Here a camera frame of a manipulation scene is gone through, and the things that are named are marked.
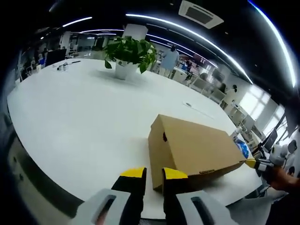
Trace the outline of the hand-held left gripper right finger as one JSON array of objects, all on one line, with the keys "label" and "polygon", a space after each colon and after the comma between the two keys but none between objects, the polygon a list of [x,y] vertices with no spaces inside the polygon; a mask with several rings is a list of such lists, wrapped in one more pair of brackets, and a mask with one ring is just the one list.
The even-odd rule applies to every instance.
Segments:
[{"label": "hand-held left gripper right finger", "polygon": [[193,191],[188,176],[162,168],[164,213],[168,225],[235,225],[229,210],[203,190]]}]

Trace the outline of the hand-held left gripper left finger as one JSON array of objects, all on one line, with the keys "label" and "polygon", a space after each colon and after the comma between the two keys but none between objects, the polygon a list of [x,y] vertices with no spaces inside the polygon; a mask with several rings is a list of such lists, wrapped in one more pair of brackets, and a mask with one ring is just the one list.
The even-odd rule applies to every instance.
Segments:
[{"label": "hand-held left gripper left finger", "polygon": [[143,211],[147,168],[128,169],[114,185],[83,202],[71,225],[137,225]]}]

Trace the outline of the person's right hand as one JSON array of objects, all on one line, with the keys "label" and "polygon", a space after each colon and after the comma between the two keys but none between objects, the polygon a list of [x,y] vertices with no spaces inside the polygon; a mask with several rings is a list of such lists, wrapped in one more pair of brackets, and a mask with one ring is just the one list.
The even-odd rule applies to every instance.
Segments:
[{"label": "person's right hand", "polygon": [[300,190],[300,179],[288,175],[283,168],[279,166],[270,167],[264,174],[264,179],[275,190],[288,193]]}]

